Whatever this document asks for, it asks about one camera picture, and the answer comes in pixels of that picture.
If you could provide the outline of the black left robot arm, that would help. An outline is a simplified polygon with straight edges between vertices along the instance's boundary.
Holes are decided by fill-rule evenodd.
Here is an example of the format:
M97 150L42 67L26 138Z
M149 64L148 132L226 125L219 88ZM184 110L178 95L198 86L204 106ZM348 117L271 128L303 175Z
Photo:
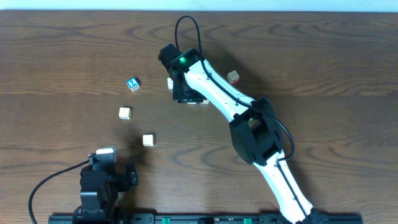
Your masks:
M138 184L134 158L129 156L123 172L116 171L115 153L89 155L89 165L80 172L81 205L72 223L120 223L124 215L116 206L120 192Z

